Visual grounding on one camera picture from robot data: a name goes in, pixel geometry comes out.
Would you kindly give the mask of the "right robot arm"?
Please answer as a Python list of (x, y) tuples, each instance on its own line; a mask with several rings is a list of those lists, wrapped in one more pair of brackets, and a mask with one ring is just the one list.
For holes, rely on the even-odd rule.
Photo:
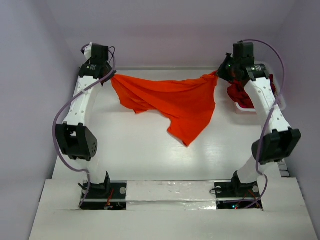
[(291, 155), (301, 132), (285, 119), (278, 104), (281, 93), (273, 93), (267, 67), (255, 62), (253, 40), (233, 44), (233, 52), (226, 54), (217, 76), (229, 83), (238, 81), (243, 86), (261, 125), (260, 138), (252, 144), (251, 156), (245, 165), (230, 181), (215, 182), (213, 188), (218, 199), (243, 198), (258, 185), (258, 178), (264, 176), (273, 163)]

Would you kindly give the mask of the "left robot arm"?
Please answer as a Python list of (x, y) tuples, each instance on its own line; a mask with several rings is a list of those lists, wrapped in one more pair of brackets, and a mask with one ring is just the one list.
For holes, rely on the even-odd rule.
[(104, 198), (110, 194), (110, 177), (93, 162), (98, 140), (89, 129), (96, 98), (115, 76), (115, 48), (89, 43), (82, 47), (86, 61), (79, 68), (73, 97), (59, 110), (52, 124), (52, 137), (58, 157), (71, 171), (84, 173), (87, 180), (79, 184), (84, 197)]

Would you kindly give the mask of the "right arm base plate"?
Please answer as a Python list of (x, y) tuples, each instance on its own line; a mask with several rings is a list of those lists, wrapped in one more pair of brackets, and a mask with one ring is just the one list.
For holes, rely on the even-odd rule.
[(218, 210), (245, 209), (260, 197), (257, 182), (236, 188), (231, 181), (218, 181), (210, 193), (215, 196)]

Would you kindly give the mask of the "orange t shirt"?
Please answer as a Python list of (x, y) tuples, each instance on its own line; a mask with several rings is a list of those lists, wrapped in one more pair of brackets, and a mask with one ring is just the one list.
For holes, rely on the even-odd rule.
[(167, 132), (188, 147), (209, 125), (214, 114), (218, 76), (152, 81), (123, 74), (111, 79), (120, 104), (136, 114), (158, 111), (170, 120)]

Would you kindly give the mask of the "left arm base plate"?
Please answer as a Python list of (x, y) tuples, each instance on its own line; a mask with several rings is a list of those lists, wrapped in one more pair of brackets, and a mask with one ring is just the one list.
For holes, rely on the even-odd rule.
[(103, 186), (90, 185), (89, 192), (81, 204), (82, 210), (122, 211), (127, 209), (127, 182), (112, 181), (107, 191)]

